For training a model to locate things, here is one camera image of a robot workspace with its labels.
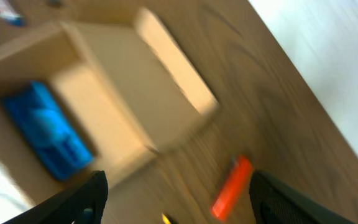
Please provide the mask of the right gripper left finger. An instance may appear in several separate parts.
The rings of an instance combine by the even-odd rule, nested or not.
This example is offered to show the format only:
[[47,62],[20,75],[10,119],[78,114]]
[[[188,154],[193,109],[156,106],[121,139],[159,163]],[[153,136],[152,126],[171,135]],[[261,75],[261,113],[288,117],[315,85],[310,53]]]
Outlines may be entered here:
[[108,199],[108,181],[102,170],[75,187],[63,190],[4,224],[100,224]]

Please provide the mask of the blue plastic holder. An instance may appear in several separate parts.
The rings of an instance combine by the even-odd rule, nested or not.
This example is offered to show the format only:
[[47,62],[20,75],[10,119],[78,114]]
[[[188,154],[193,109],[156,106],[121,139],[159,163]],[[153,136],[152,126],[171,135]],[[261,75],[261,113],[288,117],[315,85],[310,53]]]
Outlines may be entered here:
[[68,180],[94,157],[81,140],[47,86],[32,82],[5,96],[2,104],[51,175]]

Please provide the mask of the cardboard box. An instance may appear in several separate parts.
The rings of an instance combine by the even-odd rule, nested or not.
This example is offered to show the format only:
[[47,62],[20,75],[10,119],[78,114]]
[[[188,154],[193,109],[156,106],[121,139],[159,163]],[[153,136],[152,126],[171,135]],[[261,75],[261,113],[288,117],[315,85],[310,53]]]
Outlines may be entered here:
[[[219,103],[147,8],[86,6],[0,46],[0,96],[44,81],[114,186],[202,127]],[[42,167],[0,105],[0,160],[38,204],[64,183]]]

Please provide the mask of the red stapler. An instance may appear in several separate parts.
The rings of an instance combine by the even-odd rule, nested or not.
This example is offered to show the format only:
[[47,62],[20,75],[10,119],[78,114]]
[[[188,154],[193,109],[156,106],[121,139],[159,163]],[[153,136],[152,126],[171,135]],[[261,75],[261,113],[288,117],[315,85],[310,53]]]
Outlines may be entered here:
[[254,167],[246,156],[239,156],[236,159],[233,168],[210,207],[210,212],[214,218],[222,222],[226,221],[239,200],[242,191],[250,182],[253,172]]

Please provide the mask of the black tape dispenser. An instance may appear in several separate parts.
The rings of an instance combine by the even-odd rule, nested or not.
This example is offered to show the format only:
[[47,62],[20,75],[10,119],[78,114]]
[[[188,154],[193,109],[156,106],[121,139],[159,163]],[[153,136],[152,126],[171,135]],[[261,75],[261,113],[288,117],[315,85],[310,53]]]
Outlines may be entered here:
[[165,213],[162,214],[162,220],[164,224],[176,224],[175,220]]

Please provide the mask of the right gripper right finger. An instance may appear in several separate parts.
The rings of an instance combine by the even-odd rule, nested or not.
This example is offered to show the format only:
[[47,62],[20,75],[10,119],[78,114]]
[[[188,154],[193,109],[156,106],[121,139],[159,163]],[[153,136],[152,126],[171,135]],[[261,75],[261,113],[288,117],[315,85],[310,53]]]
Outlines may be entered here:
[[252,174],[249,196],[257,224],[353,224],[266,171]]

